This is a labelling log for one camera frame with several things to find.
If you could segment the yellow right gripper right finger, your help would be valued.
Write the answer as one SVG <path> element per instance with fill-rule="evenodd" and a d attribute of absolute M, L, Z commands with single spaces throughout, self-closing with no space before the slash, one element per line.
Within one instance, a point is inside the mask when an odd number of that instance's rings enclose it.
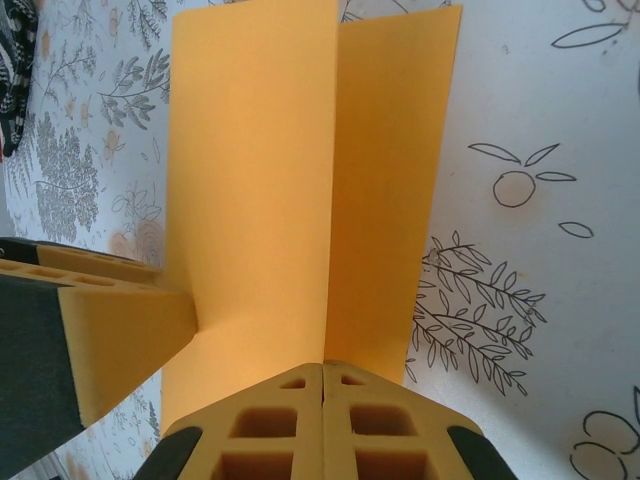
<path fill-rule="evenodd" d="M 513 479 L 466 416 L 341 362 L 324 369 L 327 479 Z"/>

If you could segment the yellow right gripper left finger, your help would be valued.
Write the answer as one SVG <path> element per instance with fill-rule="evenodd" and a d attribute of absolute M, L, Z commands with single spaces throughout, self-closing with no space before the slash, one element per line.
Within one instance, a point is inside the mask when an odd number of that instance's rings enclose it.
<path fill-rule="evenodd" d="M 322 479 L 323 368 L 307 363 L 174 422 L 136 479 Z"/>

